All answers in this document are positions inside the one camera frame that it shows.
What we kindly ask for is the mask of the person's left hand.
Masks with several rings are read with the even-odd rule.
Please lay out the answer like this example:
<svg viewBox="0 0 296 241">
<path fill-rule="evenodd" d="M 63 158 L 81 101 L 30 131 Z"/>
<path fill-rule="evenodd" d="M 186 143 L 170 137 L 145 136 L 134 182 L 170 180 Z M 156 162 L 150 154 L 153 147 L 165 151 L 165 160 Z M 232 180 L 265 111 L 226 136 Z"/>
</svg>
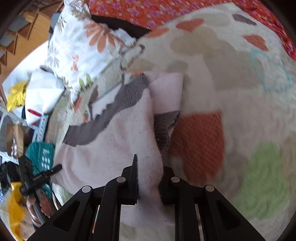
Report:
<svg viewBox="0 0 296 241">
<path fill-rule="evenodd" d="M 26 206 L 35 230 L 43 225 L 43 220 L 47 221 L 58 211 L 53 200 L 48 198 L 42 189 L 27 197 Z"/>
</svg>

